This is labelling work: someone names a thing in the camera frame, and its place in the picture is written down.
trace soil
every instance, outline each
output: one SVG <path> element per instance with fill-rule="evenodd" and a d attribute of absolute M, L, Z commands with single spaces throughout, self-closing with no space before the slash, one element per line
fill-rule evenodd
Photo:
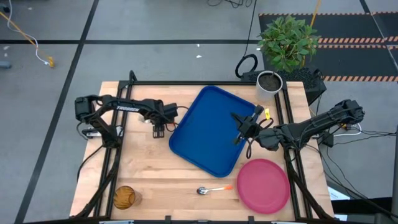
<path fill-rule="evenodd" d="M 277 91 L 281 86 L 279 78 L 272 74 L 261 75 L 259 78 L 259 84 L 267 91 Z"/>
<path fill-rule="evenodd" d="M 319 82 L 319 78 L 313 75 L 309 68 L 295 69 L 292 73 L 285 71 L 278 71 L 277 73 L 283 80 L 303 82 L 306 90 L 316 87 Z"/>

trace spoon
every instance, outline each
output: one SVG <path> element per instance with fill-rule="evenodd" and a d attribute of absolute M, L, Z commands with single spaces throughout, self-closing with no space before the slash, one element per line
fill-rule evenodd
<path fill-rule="evenodd" d="M 207 194 L 207 192 L 209 192 L 211 190 L 232 190 L 232 185 L 228 185 L 226 187 L 219 187 L 216 189 L 206 189 L 206 187 L 199 187 L 197 190 L 197 193 L 200 195 L 205 195 L 205 194 Z"/>

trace wooden table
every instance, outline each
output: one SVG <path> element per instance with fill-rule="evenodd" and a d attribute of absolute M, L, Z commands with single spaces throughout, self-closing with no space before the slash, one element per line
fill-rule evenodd
<path fill-rule="evenodd" d="M 103 82 L 100 95 L 110 94 L 116 96 L 118 82 Z M 278 124 L 275 100 L 260 103 L 255 97 L 255 86 L 219 86 L 220 88 L 239 96 L 247 101 L 260 104 L 269 108 L 274 124 Z M 190 106 L 203 86 L 185 85 L 134 85 L 131 98 L 142 100 L 144 98 L 161 99 L 165 104 L 177 103 L 179 106 Z M 290 103 L 295 122 L 301 122 L 310 118 L 307 100 L 301 82 L 288 83 Z M 285 106 L 282 93 L 280 94 L 282 109 L 285 114 Z M 181 120 L 186 110 L 178 109 L 177 122 Z M 112 112 L 103 115 L 106 122 L 110 123 Z M 137 207 L 126 210 L 113 208 L 112 219 L 131 220 L 164 220 L 166 215 L 171 215 L 172 220 L 248 220 L 248 216 L 254 216 L 256 221 L 261 220 L 294 220 L 292 203 L 288 201 L 286 206 L 272 215 L 261 215 L 247 209 L 240 201 L 236 188 L 234 190 L 220 191 L 209 195 L 198 195 L 196 189 L 200 186 L 222 187 L 232 184 L 236 186 L 236 176 L 246 159 L 246 147 L 242 151 L 232 173 L 225 178 L 216 178 L 197 168 L 193 164 L 174 154 L 169 148 L 171 133 L 165 132 L 163 139 L 152 138 L 152 125 L 139 121 L 139 115 L 129 113 L 124 136 L 123 151 L 119 166 L 116 188 L 128 185 L 142 194 L 143 200 Z M 90 155 L 101 145 L 101 139 L 88 141 L 85 157 Z M 309 145 L 317 147 L 315 141 Z M 104 160 L 103 149 L 95 157 L 90 159 L 81 170 L 75 198 L 70 215 L 77 214 L 90 200 L 98 188 L 100 173 Z M 283 152 L 271 152 L 253 144 L 251 159 L 265 158 L 274 161 L 285 170 Z M 322 162 L 318 152 L 309 147 L 301 150 L 303 168 L 307 187 L 317 202 L 325 211 L 333 216 Z M 300 213 L 305 217 L 301 191 L 297 188 L 300 202 Z M 105 214 L 108 190 L 103 197 L 101 214 Z"/>

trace blue tray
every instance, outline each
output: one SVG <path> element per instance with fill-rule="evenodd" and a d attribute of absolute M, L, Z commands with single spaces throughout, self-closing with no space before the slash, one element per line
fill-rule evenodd
<path fill-rule="evenodd" d="M 244 147 L 231 112 L 251 116 L 255 106 L 215 86 L 204 87 L 170 137 L 171 150 L 215 177 L 231 173 Z"/>

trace concrete floor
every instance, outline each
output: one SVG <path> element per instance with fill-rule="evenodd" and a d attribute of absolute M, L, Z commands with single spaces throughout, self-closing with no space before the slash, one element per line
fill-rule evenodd
<path fill-rule="evenodd" d="M 313 12 L 316 0 L 258 1 L 256 13 Z M 398 11 L 396 0 L 366 0 L 371 11 Z M 28 34 L 42 40 L 78 40 L 93 0 L 13 1 L 14 21 Z M 233 9 L 223 2 L 210 7 L 206 0 L 99 0 L 87 39 L 173 40 L 245 39 L 251 8 Z M 363 12 L 359 0 L 323 0 L 320 12 Z M 254 18 L 251 38 L 260 32 Z M 22 39 L 0 20 L 0 40 Z M 32 175 L 44 137 L 67 76 L 76 45 L 41 45 L 54 57 L 54 69 L 34 57 L 31 45 L 0 45 L 0 60 L 13 67 L 0 70 L 0 217 L 13 223 Z M 76 187 L 76 172 L 86 142 L 76 133 L 73 101 L 97 94 L 105 80 L 124 80 L 133 69 L 139 80 L 237 80 L 236 63 L 243 44 L 85 45 L 57 124 L 49 153 L 25 222 L 67 218 Z M 248 53 L 255 53 L 250 45 Z M 245 64 L 242 71 L 249 70 Z M 397 83 L 326 83 L 320 112 L 351 98 L 366 110 L 363 129 L 395 131 Z M 349 141 L 341 137 L 336 141 Z M 339 145 L 330 155 L 350 182 L 368 197 L 391 196 L 393 138 L 377 138 Z M 379 161 L 369 166 L 370 161 Z M 332 172 L 339 179 L 336 167 Z"/>

